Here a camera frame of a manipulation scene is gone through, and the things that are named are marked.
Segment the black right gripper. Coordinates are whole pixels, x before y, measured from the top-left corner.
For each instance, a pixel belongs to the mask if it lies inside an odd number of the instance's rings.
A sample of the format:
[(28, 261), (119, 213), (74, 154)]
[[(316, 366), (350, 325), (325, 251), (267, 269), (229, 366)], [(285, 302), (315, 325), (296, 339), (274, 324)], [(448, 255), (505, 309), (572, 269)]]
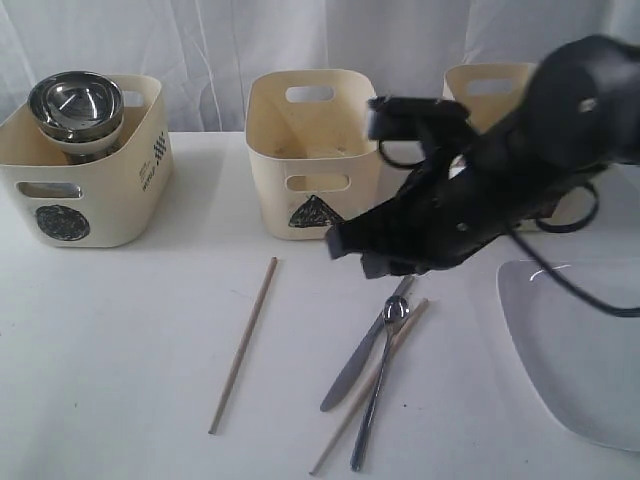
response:
[(329, 228), (332, 259), (361, 255), (367, 279), (454, 268), (530, 212), (530, 155), (503, 142), (439, 147), (416, 162), (396, 199)]

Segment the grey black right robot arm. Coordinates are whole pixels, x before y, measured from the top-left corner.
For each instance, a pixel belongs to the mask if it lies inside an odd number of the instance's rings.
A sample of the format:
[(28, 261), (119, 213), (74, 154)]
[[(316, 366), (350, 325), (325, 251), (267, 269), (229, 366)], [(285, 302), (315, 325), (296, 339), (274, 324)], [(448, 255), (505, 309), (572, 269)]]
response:
[(368, 108), (369, 139), (416, 141), (423, 159), (390, 199), (329, 228), (329, 255), (359, 255), (369, 278), (451, 269), (610, 164), (638, 161), (639, 49), (602, 35), (557, 48), (485, 132), (454, 100)]

